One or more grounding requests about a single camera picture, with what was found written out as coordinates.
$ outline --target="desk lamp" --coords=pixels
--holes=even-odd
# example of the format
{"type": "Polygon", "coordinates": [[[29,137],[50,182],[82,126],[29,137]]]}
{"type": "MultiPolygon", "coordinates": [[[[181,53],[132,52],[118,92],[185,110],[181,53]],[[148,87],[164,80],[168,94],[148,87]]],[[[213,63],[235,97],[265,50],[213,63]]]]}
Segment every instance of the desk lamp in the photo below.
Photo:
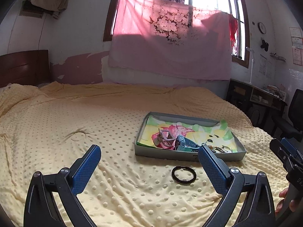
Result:
{"type": "Polygon", "coordinates": [[[254,56],[255,51],[252,50],[251,48],[248,48],[248,47],[246,47],[246,50],[247,50],[248,52],[251,52],[251,54],[252,54],[251,70],[250,70],[250,80],[249,80],[249,83],[252,84],[252,83],[251,83],[251,77],[252,77],[252,66],[253,66],[254,63],[255,63],[255,56],[254,56]]]}

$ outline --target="rubber ring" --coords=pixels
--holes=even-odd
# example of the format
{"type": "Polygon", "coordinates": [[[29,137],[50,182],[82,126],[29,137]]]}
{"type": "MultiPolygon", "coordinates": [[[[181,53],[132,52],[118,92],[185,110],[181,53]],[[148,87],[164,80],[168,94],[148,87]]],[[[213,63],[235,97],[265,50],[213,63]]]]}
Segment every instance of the rubber ring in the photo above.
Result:
{"type": "Polygon", "coordinates": [[[195,172],[192,168],[190,168],[190,167],[187,167],[187,166],[176,166],[176,167],[172,170],[172,178],[173,178],[173,180],[177,181],[178,183],[189,184],[189,183],[192,183],[192,182],[194,182],[194,181],[196,180],[197,174],[196,174],[196,172],[195,172]],[[189,181],[180,180],[180,179],[177,178],[176,175],[175,175],[175,171],[176,171],[176,170],[179,170],[179,169],[185,169],[186,171],[191,172],[191,173],[193,174],[194,177],[193,177],[192,179],[190,179],[189,181]]]}

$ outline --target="black chair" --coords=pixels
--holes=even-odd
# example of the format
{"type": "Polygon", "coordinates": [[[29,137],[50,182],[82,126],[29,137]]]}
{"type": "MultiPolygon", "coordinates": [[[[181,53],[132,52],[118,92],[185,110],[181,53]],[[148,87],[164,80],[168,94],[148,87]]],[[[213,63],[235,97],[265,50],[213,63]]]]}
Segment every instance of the black chair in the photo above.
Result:
{"type": "Polygon", "coordinates": [[[272,130],[272,137],[274,136],[276,129],[282,130],[281,138],[295,138],[301,142],[303,138],[303,90],[296,89],[294,97],[291,100],[288,117],[293,123],[293,126],[285,119],[279,116],[272,116],[272,121],[275,123],[272,130]]]}

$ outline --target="paper on wall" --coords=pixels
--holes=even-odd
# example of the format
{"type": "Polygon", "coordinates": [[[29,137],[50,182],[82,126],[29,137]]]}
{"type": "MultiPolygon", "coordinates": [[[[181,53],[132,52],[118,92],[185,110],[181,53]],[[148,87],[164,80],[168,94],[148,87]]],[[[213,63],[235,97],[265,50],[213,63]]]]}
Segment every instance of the paper on wall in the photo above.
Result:
{"type": "Polygon", "coordinates": [[[303,41],[302,38],[292,37],[291,38],[292,45],[296,48],[303,49],[303,41]]]}
{"type": "Polygon", "coordinates": [[[262,56],[260,59],[259,73],[261,73],[264,76],[266,75],[266,59],[263,58],[262,56]]]}
{"type": "Polygon", "coordinates": [[[266,77],[272,78],[274,72],[274,66],[270,61],[266,61],[266,77]]]}
{"type": "Polygon", "coordinates": [[[291,37],[302,38],[301,29],[297,27],[290,27],[290,35],[291,37]]]}
{"type": "Polygon", "coordinates": [[[302,66],[301,49],[292,48],[294,64],[302,66]]]}

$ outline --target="hand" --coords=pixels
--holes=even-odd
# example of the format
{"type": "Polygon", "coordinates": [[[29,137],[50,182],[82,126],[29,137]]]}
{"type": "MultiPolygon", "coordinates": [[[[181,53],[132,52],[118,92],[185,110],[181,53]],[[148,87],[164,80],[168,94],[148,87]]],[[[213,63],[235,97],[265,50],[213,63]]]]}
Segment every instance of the hand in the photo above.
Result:
{"type": "MultiPolygon", "coordinates": [[[[287,195],[287,192],[288,192],[288,188],[284,189],[283,191],[281,191],[281,192],[279,193],[279,197],[285,199],[285,197],[286,197],[286,195],[287,195]]],[[[277,214],[279,211],[281,211],[282,206],[283,206],[284,199],[281,200],[281,201],[278,203],[277,208],[276,208],[276,211],[275,211],[276,214],[277,214]]],[[[289,204],[289,209],[290,209],[292,212],[295,212],[296,209],[297,209],[297,207],[298,207],[298,205],[299,205],[299,203],[300,203],[300,201],[298,201],[298,200],[292,200],[292,201],[290,202],[290,204],[289,204]]]]}

